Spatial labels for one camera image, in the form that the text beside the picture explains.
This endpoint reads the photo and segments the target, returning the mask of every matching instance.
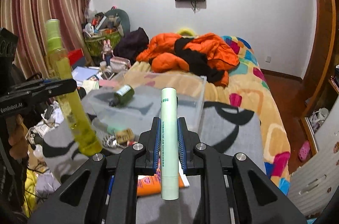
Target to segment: yellow liquid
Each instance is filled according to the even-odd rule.
[[[49,52],[47,64],[51,78],[72,78],[71,66],[69,65],[67,51],[64,48]],[[91,128],[89,118],[82,107],[77,90],[73,93],[58,96],[57,101],[71,129],[74,140],[79,145],[79,151],[87,156],[99,153],[102,149],[101,144]]]

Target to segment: orange jacket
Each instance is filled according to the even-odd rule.
[[[151,68],[154,72],[166,72],[169,70],[184,70],[188,72],[188,63],[173,54],[174,43],[181,37],[181,35],[175,33],[156,35],[151,39],[148,48],[138,55],[137,61],[148,62],[150,59],[153,59]],[[215,83],[215,85],[228,85],[227,70],[236,67],[239,64],[239,58],[221,37],[208,33],[192,39],[184,48],[206,54],[207,64],[211,68],[225,70],[223,78],[220,82]]]

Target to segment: metal screw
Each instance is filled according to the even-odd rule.
[[[141,143],[136,143],[136,144],[133,145],[133,149],[135,149],[136,151],[139,151],[143,148],[144,148],[144,145],[141,144]]]
[[[102,160],[102,158],[104,158],[104,156],[101,153],[96,153],[93,155],[92,159],[96,162]]]
[[[246,157],[246,155],[243,154],[243,153],[238,153],[238,154],[236,155],[236,158],[237,158],[239,161],[244,161],[247,157]]]
[[[195,147],[200,151],[203,151],[204,149],[206,149],[206,145],[204,143],[196,144]]]

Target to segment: pink croc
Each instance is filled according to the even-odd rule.
[[[306,157],[310,150],[311,150],[310,143],[306,141],[299,150],[299,159],[301,162],[306,160]]]

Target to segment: transparent storage bin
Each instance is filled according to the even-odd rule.
[[[130,128],[136,136],[151,128],[154,117],[160,117],[161,90],[173,87],[177,90],[178,117],[185,117],[189,130],[198,131],[203,107],[206,77],[167,72],[152,73],[122,71],[111,79],[114,88],[101,88],[90,97],[90,103],[100,122],[109,130]],[[123,85],[133,87],[135,94],[124,107],[111,107],[109,101]]]

